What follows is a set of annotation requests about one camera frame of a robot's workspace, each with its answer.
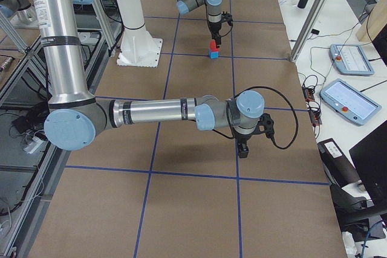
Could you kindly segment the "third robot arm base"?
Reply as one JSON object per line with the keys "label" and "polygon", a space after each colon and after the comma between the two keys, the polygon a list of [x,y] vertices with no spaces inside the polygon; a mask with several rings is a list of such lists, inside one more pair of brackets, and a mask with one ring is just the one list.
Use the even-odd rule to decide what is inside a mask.
{"label": "third robot arm base", "polygon": [[39,28],[36,10],[29,0],[1,0],[1,13],[16,28]]}

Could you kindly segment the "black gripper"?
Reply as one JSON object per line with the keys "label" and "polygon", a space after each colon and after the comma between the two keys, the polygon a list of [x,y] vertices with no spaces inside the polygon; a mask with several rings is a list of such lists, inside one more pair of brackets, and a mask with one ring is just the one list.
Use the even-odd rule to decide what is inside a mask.
{"label": "black gripper", "polygon": [[211,33],[212,38],[215,41],[216,48],[220,48],[221,45],[221,37],[220,29],[223,23],[228,23],[230,27],[233,27],[233,17],[230,13],[224,11],[219,15],[212,16],[208,15],[207,26]]}
{"label": "black gripper", "polygon": [[247,141],[253,135],[265,134],[272,142],[275,142],[274,121],[268,113],[263,113],[258,119],[245,118],[244,122],[232,128],[233,135],[238,143],[239,158],[247,158],[249,147]]}

